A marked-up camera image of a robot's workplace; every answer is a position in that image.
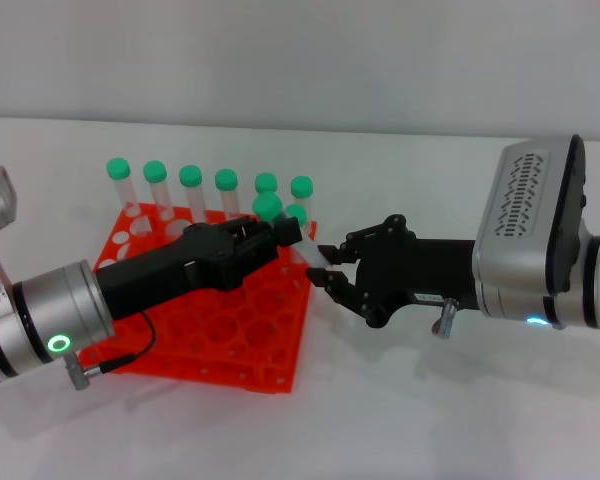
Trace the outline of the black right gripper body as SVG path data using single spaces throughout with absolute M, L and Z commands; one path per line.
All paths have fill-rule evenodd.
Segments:
M 412 304 L 441 306 L 447 299 L 460 310 L 478 308 L 472 273 L 472 240 L 419 238 L 395 214 L 384 222 L 392 227 L 388 237 L 389 266 L 358 263 L 355 286 L 366 293 L 374 316 L 372 328 L 387 325 L 397 310 Z

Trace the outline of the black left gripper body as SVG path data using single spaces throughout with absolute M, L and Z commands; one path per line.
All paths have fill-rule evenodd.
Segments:
M 171 243 L 98 270 L 112 318 L 124 319 L 197 290 L 235 290 L 278 258 L 274 234 L 235 241 L 228 222 L 190 225 Z

